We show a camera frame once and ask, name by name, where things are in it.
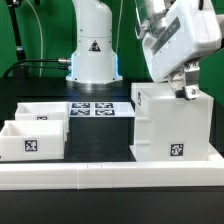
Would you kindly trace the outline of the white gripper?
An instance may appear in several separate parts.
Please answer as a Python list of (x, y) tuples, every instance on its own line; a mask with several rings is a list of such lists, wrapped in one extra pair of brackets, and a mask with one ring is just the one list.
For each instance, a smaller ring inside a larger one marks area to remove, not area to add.
[(184, 64), (184, 79), (171, 74), (169, 84), (176, 98), (193, 100), (200, 95), (197, 60), (221, 47), (222, 34), (211, 0), (176, 0), (165, 16), (166, 29), (158, 38), (146, 33), (142, 47), (154, 82), (162, 82)]

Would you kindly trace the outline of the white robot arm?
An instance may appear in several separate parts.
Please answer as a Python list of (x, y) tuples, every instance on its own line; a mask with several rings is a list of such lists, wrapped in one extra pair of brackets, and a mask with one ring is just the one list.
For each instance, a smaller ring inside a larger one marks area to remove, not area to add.
[[(112, 49), (112, 12), (100, 0), (72, 0), (77, 47), (69, 85), (103, 88), (122, 77)], [(224, 48), (224, 14), (211, 0), (135, 0), (136, 37), (155, 83), (167, 82), (178, 98), (199, 96), (199, 62)]]

